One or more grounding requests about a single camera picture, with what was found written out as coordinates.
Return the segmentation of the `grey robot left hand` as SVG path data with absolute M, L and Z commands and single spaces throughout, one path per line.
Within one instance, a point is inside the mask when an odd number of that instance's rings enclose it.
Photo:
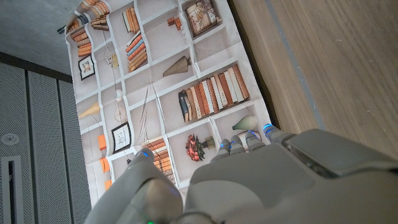
M 397 160 L 339 135 L 248 131 L 221 142 L 186 197 L 141 149 L 87 223 L 396 223 Z

